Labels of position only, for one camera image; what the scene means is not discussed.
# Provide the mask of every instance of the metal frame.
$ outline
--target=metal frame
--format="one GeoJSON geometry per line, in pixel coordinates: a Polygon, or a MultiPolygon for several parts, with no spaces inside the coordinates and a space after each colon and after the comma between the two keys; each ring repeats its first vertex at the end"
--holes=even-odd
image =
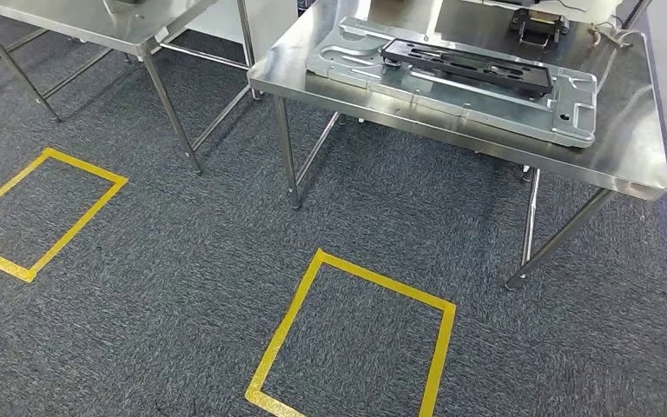
{"type": "MultiPolygon", "coordinates": [[[[535,189],[538,189],[538,181],[534,181],[535,189]]],[[[533,194],[533,187],[531,189],[531,205],[528,211],[527,227],[525,228],[525,239],[523,240],[523,262],[515,274],[505,283],[505,288],[514,291],[523,287],[527,281],[527,275],[531,273],[538,265],[543,263],[545,257],[558,248],[561,243],[574,235],[574,233],[583,224],[587,223],[612,197],[617,194],[617,191],[608,189],[599,189],[582,208],[558,231],[548,242],[546,242],[541,249],[534,255],[531,255],[531,242],[533,232],[533,219],[535,218],[535,195],[533,194]]]]}
{"type": "Polygon", "coordinates": [[[630,15],[623,22],[623,29],[631,29],[650,6],[651,0],[638,0],[630,15]]]}
{"type": "Polygon", "coordinates": [[[9,54],[13,50],[17,50],[18,48],[24,46],[26,43],[38,38],[39,36],[45,34],[47,30],[41,29],[41,30],[35,30],[34,32],[28,34],[27,36],[19,39],[18,41],[14,42],[13,44],[9,45],[8,47],[4,48],[4,46],[0,43],[0,59],[4,61],[9,68],[11,69],[11,72],[14,73],[14,75],[22,81],[25,87],[27,87],[27,90],[33,95],[37,103],[42,104],[42,106],[47,110],[47,112],[50,114],[50,117],[52,120],[59,122],[60,117],[57,115],[54,109],[52,109],[52,106],[50,106],[49,103],[47,103],[47,99],[52,97],[57,91],[60,91],[63,89],[66,85],[68,85],[71,81],[75,80],[78,78],[83,72],[88,70],[90,67],[101,61],[106,55],[109,54],[111,49],[107,48],[102,50],[99,54],[97,54],[95,57],[93,57],[90,61],[87,63],[81,65],[78,67],[75,71],[73,71],[70,75],[65,77],[62,81],[56,83],[52,87],[48,88],[45,92],[40,92],[39,89],[32,83],[32,81],[27,77],[26,74],[24,74],[24,71],[19,67],[16,61],[14,61],[14,58],[11,57],[9,54]]]}
{"type": "MultiPolygon", "coordinates": [[[[283,167],[287,179],[287,195],[290,199],[290,205],[293,209],[300,208],[300,194],[298,186],[304,175],[310,168],[313,159],[318,155],[320,148],[331,133],[331,129],[340,117],[336,112],[323,129],[318,141],[315,143],[310,153],[306,157],[300,171],[296,171],[293,159],[293,145],[290,141],[290,129],[287,124],[287,106],[285,98],[273,96],[274,109],[277,115],[277,136],[280,141],[282,151],[283,167]]],[[[583,224],[587,223],[614,195],[616,191],[609,189],[600,189],[589,201],[538,251],[532,252],[533,230],[535,226],[536,212],[538,210],[538,185],[540,184],[540,169],[529,168],[523,179],[527,180],[530,176],[531,193],[528,202],[528,209],[525,217],[525,233],[523,235],[523,247],[520,268],[505,283],[505,288],[514,291],[521,288],[527,280],[527,275],[538,265],[543,263],[545,257],[558,248],[566,239],[571,237],[583,224]]]]}
{"type": "MultiPolygon", "coordinates": [[[[203,130],[203,132],[195,138],[192,142],[188,139],[188,136],[185,133],[185,129],[182,127],[182,123],[180,121],[180,118],[178,117],[177,113],[175,112],[175,106],[173,105],[172,101],[169,98],[168,92],[165,89],[164,84],[162,83],[162,79],[160,77],[160,72],[157,69],[157,66],[155,64],[155,59],[152,57],[152,52],[156,48],[166,48],[168,50],[174,50],[177,52],[181,52],[187,55],[191,56],[196,56],[202,59],[206,59],[208,61],[216,62],[216,63],[222,63],[224,65],[228,65],[233,68],[237,68],[240,70],[249,70],[252,65],[255,63],[255,58],[254,58],[254,49],[252,46],[252,37],[251,37],[251,32],[249,28],[249,21],[248,21],[248,14],[247,14],[247,5],[245,4],[244,0],[237,0],[237,6],[239,8],[239,20],[241,23],[241,33],[243,36],[243,47],[244,47],[244,56],[245,56],[245,63],[238,63],[236,61],[232,61],[230,59],[221,57],[221,56],[214,56],[205,52],[201,52],[198,50],[192,50],[189,48],[185,48],[179,45],[172,44],[170,42],[163,43],[156,41],[154,38],[148,40],[147,42],[143,43],[140,45],[139,50],[137,51],[136,55],[140,59],[140,61],[143,61],[145,64],[145,67],[147,68],[147,72],[149,73],[149,77],[152,79],[152,83],[155,85],[155,89],[157,91],[157,95],[160,97],[160,101],[162,102],[162,106],[164,107],[165,111],[168,114],[168,118],[170,120],[170,124],[173,126],[173,130],[175,131],[175,134],[177,135],[178,141],[181,144],[181,147],[183,149],[183,152],[185,153],[186,157],[188,158],[190,162],[190,166],[193,168],[193,170],[196,173],[201,172],[201,165],[198,163],[198,160],[195,156],[196,150],[200,148],[200,146],[206,142],[208,137],[214,132],[214,130],[221,124],[221,122],[224,120],[226,116],[231,112],[232,109],[241,101],[242,98],[251,90],[251,97],[254,100],[259,100],[261,98],[261,92],[256,89],[252,89],[249,84],[247,83],[246,86],[244,86],[243,89],[227,104],[227,106],[221,111],[221,113],[211,122],[211,124],[203,130]]],[[[4,48],[2,44],[0,44],[0,59],[2,59],[4,62],[9,65],[10,69],[14,73],[17,78],[27,87],[27,90],[35,97],[36,101],[50,113],[50,116],[52,117],[53,120],[59,121],[59,117],[57,113],[52,109],[49,103],[47,103],[47,99],[52,97],[55,93],[57,93],[60,89],[64,88],[66,85],[71,83],[73,80],[78,78],[83,72],[88,70],[90,67],[101,61],[105,56],[107,56],[113,49],[112,48],[105,48],[103,49],[100,53],[98,53],[96,56],[94,56],[91,60],[86,62],[85,64],[81,65],[78,69],[76,69],[73,73],[71,73],[69,76],[65,77],[62,81],[59,83],[55,84],[54,86],[50,87],[49,89],[45,90],[44,92],[40,92],[39,89],[35,87],[35,85],[29,80],[29,78],[24,74],[21,68],[17,65],[17,63],[14,61],[14,59],[9,55],[9,52],[18,49],[19,47],[23,46],[27,42],[37,38],[38,36],[41,36],[42,34],[46,33],[46,29],[40,29],[36,30],[35,32],[32,32],[31,34],[27,35],[26,37],[16,41],[15,43],[9,45],[8,47],[4,48]]],[[[126,61],[130,62],[129,55],[124,52],[124,55],[126,56],[126,61]]]]}
{"type": "Polygon", "coordinates": [[[282,149],[282,161],[285,168],[285,177],[287,178],[287,194],[290,198],[290,204],[293,209],[300,208],[300,194],[298,193],[298,186],[303,181],[303,177],[308,172],[313,159],[318,155],[320,148],[328,138],[328,134],[334,128],[336,121],[339,120],[341,114],[337,111],[333,113],[331,120],[328,121],[323,132],[320,134],[318,140],[315,142],[311,151],[303,162],[300,171],[296,171],[295,162],[293,160],[293,145],[290,142],[290,129],[287,125],[287,106],[285,99],[280,96],[273,96],[274,110],[277,114],[277,136],[280,140],[280,147],[282,149]]]}

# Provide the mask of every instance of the metal part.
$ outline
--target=metal part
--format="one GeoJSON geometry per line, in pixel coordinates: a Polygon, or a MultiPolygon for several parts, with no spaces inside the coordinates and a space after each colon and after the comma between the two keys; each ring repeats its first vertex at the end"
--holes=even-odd
{"type": "Polygon", "coordinates": [[[165,86],[162,84],[162,79],[160,78],[160,71],[155,65],[155,59],[152,57],[151,50],[145,50],[142,55],[142,60],[144,61],[144,66],[147,67],[147,72],[149,77],[152,78],[152,83],[155,85],[157,90],[157,95],[160,96],[160,101],[162,101],[162,106],[164,106],[165,111],[168,114],[170,123],[172,123],[175,134],[180,141],[185,156],[190,160],[190,165],[193,167],[193,170],[196,173],[201,172],[201,165],[198,163],[198,160],[195,158],[195,153],[188,142],[188,137],[185,135],[185,130],[183,130],[182,125],[180,124],[180,119],[178,119],[177,114],[175,113],[175,108],[173,107],[168,92],[165,90],[165,86]]]}
{"type": "Polygon", "coordinates": [[[391,63],[410,63],[419,70],[468,78],[520,91],[538,98],[553,91],[551,73],[545,66],[516,63],[494,56],[444,48],[428,43],[393,39],[380,54],[391,63]]]}
{"type": "Polygon", "coordinates": [[[313,149],[311,149],[306,158],[306,161],[303,163],[302,168],[300,168],[300,173],[298,173],[298,175],[295,177],[295,185],[300,185],[300,182],[303,181],[303,177],[306,176],[308,168],[310,168],[311,163],[313,163],[313,159],[315,159],[315,156],[318,155],[318,151],[323,146],[326,138],[328,138],[328,134],[331,133],[331,129],[333,129],[336,125],[336,121],[339,120],[339,116],[341,116],[341,114],[338,111],[333,113],[331,120],[328,121],[328,124],[323,129],[323,133],[321,133],[318,140],[315,141],[313,149]]]}
{"type": "Polygon", "coordinates": [[[505,287],[511,291],[521,288],[525,284],[526,276],[540,265],[548,254],[556,250],[563,241],[590,220],[615,194],[608,189],[600,189],[530,260],[520,267],[518,272],[505,283],[505,287]]]}
{"type": "Polygon", "coordinates": [[[6,49],[3,48],[2,44],[0,44],[0,57],[7,65],[9,65],[9,68],[11,68],[11,72],[13,72],[14,75],[17,78],[19,78],[19,80],[22,81],[24,86],[35,97],[37,102],[42,104],[42,106],[48,111],[48,113],[50,113],[52,120],[59,121],[60,117],[57,116],[57,113],[55,113],[52,107],[50,107],[50,104],[47,103],[44,97],[42,97],[42,95],[39,93],[39,90],[36,89],[32,81],[30,81],[29,78],[26,76],[26,74],[24,74],[22,69],[19,68],[19,65],[17,65],[14,59],[11,58],[9,52],[7,52],[6,49]]]}
{"type": "Polygon", "coordinates": [[[538,184],[540,183],[540,169],[531,168],[531,199],[528,202],[528,215],[525,218],[525,234],[523,235],[523,260],[520,265],[525,265],[531,259],[531,248],[533,245],[533,227],[536,221],[536,209],[538,208],[538,184]]]}
{"type": "Polygon", "coordinates": [[[61,82],[53,85],[48,89],[47,91],[43,92],[42,95],[44,96],[45,99],[52,97],[57,91],[60,91],[63,87],[68,85],[70,82],[78,78],[83,72],[88,70],[90,67],[96,65],[98,61],[101,61],[106,55],[108,55],[112,51],[111,48],[106,48],[99,52],[96,56],[94,56],[90,61],[84,63],[80,67],[78,67],[75,71],[73,71],[72,74],[67,76],[65,79],[63,79],[61,82]]]}
{"type": "MultiPolygon", "coordinates": [[[[459,120],[423,105],[412,95],[389,96],[306,72],[307,58],[346,16],[367,16],[372,23],[427,33],[430,18],[409,14],[408,4],[399,0],[318,0],[249,71],[252,87],[645,200],[666,193],[664,138],[652,93],[646,41],[641,35],[627,37],[636,47],[617,53],[609,81],[598,95],[596,141],[586,149],[569,149],[474,120],[459,120]],[[622,82],[614,83],[614,77],[621,77],[622,82]],[[635,92],[646,88],[651,92],[639,96],[623,111],[635,92]]],[[[499,7],[443,2],[434,30],[444,39],[520,55],[523,52],[516,49],[515,42],[504,36],[511,18],[510,10],[499,7]]],[[[572,24],[571,36],[561,43],[561,53],[545,54],[546,63],[572,69],[589,63],[586,68],[590,72],[601,74],[607,56],[602,49],[587,48],[592,42],[590,25],[572,24]]],[[[352,39],[361,38],[352,34],[352,39]]]]}
{"type": "Polygon", "coordinates": [[[592,45],[593,48],[597,48],[602,39],[612,43],[620,49],[630,48],[632,46],[632,43],[623,40],[627,36],[626,30],[615,30],[614,28],[605,26],[592,26],[590,33],[598,37],[598,40],[592,45]]]}
{"type": "Polygon", "coordinates": [[[229,113],[231,113],[231,110],[238,104],[242,98],[244,98],[244,95],[247,94],[247,91],[249,91],[251,87],[249,87],[249,84],[245,85],[241,91],[232,99],[226,107],[221,110],[221,113],[216,116],[216,118],[211,122],[211,124],[208,125],[208,127],[203,130],[203,133],[201,133],[197,139],[193,142],[193,151],[198,150],[198,148],[201,147],[201,145],[206,142],[206,139],[213,133],[213,131],[218,127],[221,122],[223,122],[223,119],[228,116],[229,113]]]}
{"type": "Polygon", "coordinates": [[[103,1],[61,0],[58,7],[53,0],[0,0],[0,16],[139,56],[145,43],[156,46],[163,29],[179,33],[216,1],[149,0],[115,14],[103,1]]]}
{"type": "Polygon", "coordinates": [[[638,0],[633,7],[630,15],[625,19],[623,23],[623,29],[632,29],[635,27],[635,23],[640,20],[640,17],[645,13],[645,10],[650,6],[651,0],[638,0]]]}
{"type": "MultiPolygon", "coordinates": [[[[408,30],[346,17],[311,51],[306,68],[340,83],[441,111],[458,123],[483,123],[541,141],[577,148],[586,148],[594,143],[597,114],[597,78],[594,75],[463,43],[442,43],[441,46],[457,50],[465,56],[477,54],[489,56],[495,62],[524,64],[525,68],[544,67],[551,74],[553,89],[550,94],[529,98],[492,83],[447,78],[411,65],[389,68],[382,62],[380,49],[387,48],[392,39],[406,39],[412,42],[405,45],[415,46],[420,44],[422,37],[408,30]]],[[[421,50],[428,55],[439,56],[441,49],[433,51],[421,50]]],[[[392,61],[403,54],[385,55],[392,61]]],[[[436,59],[446,63],[445,59],[436,59]]],[[[508,69],[507,64],[504,67],[505,72],[520,68],[508,69]]]]}
{"type": "Polygon", "coordinates": [[[285,177],[287,178],[287,194],[290,196],[290,205],[293,209],[300,208],[300,197],[298,196],[298,182],[295,180],[295,162],[293,160],[293,146],[290,143],[290,128],[287,126],[287,110],[285,99],[273,96],[274,110],[277,113],[277,137],[280,140],[282,150],[282,161],[285,166],[285,177]]]}
{"type": "Polygon", "coordinates": [[[238,63],[236,61],[232,61],[230,59],[221,57],[221,56],[216,56],[216,55],[211,55],[207,54],[205,52],[201,52],[199,50],[192,50],[190,48],[185,48],[184,46],[180,45],[175,45],[173,43],[160,43],[160,46],[163,48],[167,48],[169,50],[175,50],[177,52],[182,52],[183,54],[188,54],[191,56],[195,56],[198,58],[202,58],[208,61],[213,61],[215,63],[222,63],[224,65],[228,65],[229,67],[234,67],[238,68],[239,70],[248,70],[249,67],[243,63],[238,63]]]}
{"type": "Polygon", "coordinates": [[[538,10],[515,10],[509,27],[518,32],[519,43],[542,49],[558,45],[561,36],[569,33],[569,25],[563,16],[538,10]]]}
{"type": "MultiPolygon", "coordinates": [[[[244,41],[244,59],[247,61],[247,70],[252,68],[252,65],[256,62],[254,57],[254,47],[252,45],[252,32],[249,28],[249,17],[247,15],[247,3],[246,0],[236,0],[236,5],[239,8],[239,22],[241,23],[241,37],[244,41]]],[[[259,100],[261,98],[261,92],[256,89],[252,89],[252,98],[254,100],[259,100]]]]}
{"type": "Polygon", "coordinates": [[[523,165],[523,176],[520,177],[523,182],[530,182],[533,177],[531,167],[523,165]]]}
{"type": "Polygon", "coordinates": [[[103,5],[108,13],[130,13],[134,10],[136,3],[140,0],[103,0],[103,5]]]}
{"type": "Polygon", "coordinates": [[[521,7],[530,7],[536,3],[534,0],[494,0],[494,1],[497,3],[506,3],[521,7]]]}
{"type": "Polygon", "coordinates": [[[602,90],[602,88],[604,87],[604,83],[607,81],[607,76],[612,71],[612,66],[615,63],[615,58],[617,57],[617,53],[618,53],[617,46],[619,45],[619,48],[622,49],[623,48],[622,45],[625,43],[624,39],[628,36],[631,36],[631,35],[643,36],[642,33],[637,32],[635,30],[620,30],[620,32],[621,33],[618,33],[618,34],[615,34],[615,35],[612,36],[613,45],[616,46],[616,48],[612,49],[612,51],[610,53],[610,56],[607,58],[606,64],[604,65],[604,70],[602,71],[602,76],[599,77],[599,81],[598,81],[599,90],[602,90]]]}
{"type": "Polygon", "coordinates": [[[19,48],[23,47],[25,44],[37,39],[38,37],[44,35],[48,31],[46,29],[38,29],[33,31],[32,33],[28,34],[27,36],[17,40],[16,42],[10,44],[9,46],[6,47],[7,52],[13,52],[15,50],[18,50],[19,48]]]}

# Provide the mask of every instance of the floor marking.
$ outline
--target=floor marking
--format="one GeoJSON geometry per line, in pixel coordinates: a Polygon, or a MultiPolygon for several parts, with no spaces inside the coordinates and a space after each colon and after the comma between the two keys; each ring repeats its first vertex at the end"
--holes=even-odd
{"type": "Polygon", "coordinates": [[[101,198],[98,199],[98,201],[91,206],[91,208],[88,209],[88,211],[81,216],[80,219],[78,219],[77,223],[74,224],[71,228],[68,229],[67,232],[61,237],[57,242],[52,245],[50,249],[47,250],[47,252],[42,255],[37,262],[32,265],[30,268],[25,268],[20,265],[15,264],[12,261],[9,261],[8,259],[4,259],[3,257],[0,256],[0,269],[10,275],[15,276],[16,278],[19,278],[20,280],[26,281],[26,282],[32,282],[35,279],[36,273],[42,269],[47,262],[49,262],[52,258],[57,255],[58,252],[60,252],[60,249],[64,248],[66,244],[77,235],[77,233],[80,231],[83,226],[88,223],[88,221],[93,218],[94,215],[100,210],[104,205],[106,205],[107,202],[109,202],[109,199],[113,197],[121,187],[123,187],[124,184],[126,184],[127,179],[123,176],[116,175],[112,172],[108,172],[106,169],[103,168],[98,168],[95,165],[91,165],[90,163],[87,163],[85,161],[81,161],[73,156],[66,155],[60,151],[54,150],[52,148],[45,148],[45,150],[42,151],[42,154],[37,157],[34,161],[32,161],[29,165],[27,165],[24,169],[22,169],[21,172],[19,172],[16,176],[8,180],[3,186],[0,188],[0,197],[2,197],[4,194],[6,194],[10,189],[12,189],[15,185],[17,185],[18,182],[20,182],[22,179],[24,179],[25,176],[27,176],[30,172],[32,172],[36,167],[38,167],[42,162],[45,162],[48,158],[52,158],[55,160],[58,160],[60,162],[67,163],[68,165],[71,165],[73,167],[76,167],[78,169],[82,169],[84,171],[90,172],[90,174],[100,176],[104,180],[108,180],[110,182],[113,182],[114,185],[111,186],[111,188],[104,193],[101,198]]]}
{"type": "Polygon", "coordinates": [[[451,338],[453,320],[456,316],[456,305],[434,295],[424,293],[423,291],[410,287],[402,282],[397,282],[384,275],[379,275],[354,265],[349,261],[344,261],[343,259],[329,255],[320,249],[316,251],[306,273],[303,275],[303,279],[300,281],[298,289],[295,291],[295,295],[293,295],[293,300],[290,301],[290,307],[282,318],[280,326],[274,331],[272,340],[269,342],[267,350],[265,350],[244,396],[252,404],[255,404],[257,407],[262,408],[277,417],[305,417],[304,414],[269,395],[264,394],[261,390],[262,385],[264,385],[264,381],[267,378],[267,374],[269,374],[269,370],[272,368],[272,362],[274,362],[278,352],[280,352],[280,348],[285,341],[287,332],[290,331],[295,316],[298,314],[298,311],[300,311],[300,307],[303,305],[303,300],[305,300],[308,290],[311,288],[315,276],[318,274],[320,266],[324,263],[387,289],[391,289],[398,294],[421,301],[444,312],[444,315],[441,317],[439,336],[436,339],[436,347],[433,351],[431,368],[428,371],[426,390],[423,393],[423,401],[420,403],[420,411],[418,413],[419,417],[432,416],[433,408],[436,405],[436,395],[439,392],[441,372],[443,371],[444,362],[446,361],[446,351],[448,350],[448,343],[451,338]]]}

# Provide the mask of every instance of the metal plate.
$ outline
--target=metal plate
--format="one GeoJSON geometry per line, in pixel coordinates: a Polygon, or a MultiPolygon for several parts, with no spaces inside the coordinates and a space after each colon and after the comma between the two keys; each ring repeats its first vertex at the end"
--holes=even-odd
{"type": "Polygon", "coordinates": [[[541,141],[577,148],[594,143],[597,118],[597,78],[594,75],[463,43],[430,42],[515,63],[545,66],[551,73],[554,89],[551,94],[529,99],[489,83],[445,79],[409,64],[388,67],[380,50],[395,38],[426,41],[424,35],[417,32],[347,17],[308,56],[306,69],[319,76],[541,141]]]}
{"type": "Polygon", "coordinates": [[[156,46],[155,35],[182,31],[217,0],[145,0],[138,4],[103,0],[0,0],[0,16],[53,30],[133,55],[156,46]]]}
{"type": "Polygon", "coordinates": [[[553,91],[551,72],[541,65],[516,63],[403,39],[385,45],[381,55],[389,66],[410,63],[420,70],[438,71],[442,76],[468,78],[519,91],[521,96],[541,97],[553,91]]]}

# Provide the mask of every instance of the cable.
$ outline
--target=cable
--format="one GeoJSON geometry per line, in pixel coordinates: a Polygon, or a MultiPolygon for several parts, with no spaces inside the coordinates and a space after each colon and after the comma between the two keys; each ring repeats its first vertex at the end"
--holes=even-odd
{"type": "Polygon", "coordinates": [[[561,5],[564,6],[566,9],[581,11],[583,13],[586,12],[586,9],[582,9],[581,7],[576,7],[576,6],[570,6],[569,4],[564,3],[564,0],[554,0],[554,1],[561,3],[561,5]]]}
{"type": "Polygon", "coordinates": [[[610,17],[617,19],[617,21],[620,22],[621,28],[625,27],[625,20],[621,19],[618,15],[610,15],[610,17]]]}
{"type": "MultiPolygon", "coordinates": [[[[621,43],[627,36],[632,35],[634,33],[643,33],[640,30],[620,30],[619,36],[617,36],[617,41],[621,43]]],[[[617,49],[612,50],[612,55],[610,55],[610,60],[607,63],[607,67],[604,69],[604,74],[602,75],[602,78],[600,78],[597,82],[597,93],[602,90],[602,87],[604,87],[604,82],[607,81],[607,76],[610,74],[610,70],[612,69],[612,64],[615,63],[615,56],[617,56],[617,49]]]]}

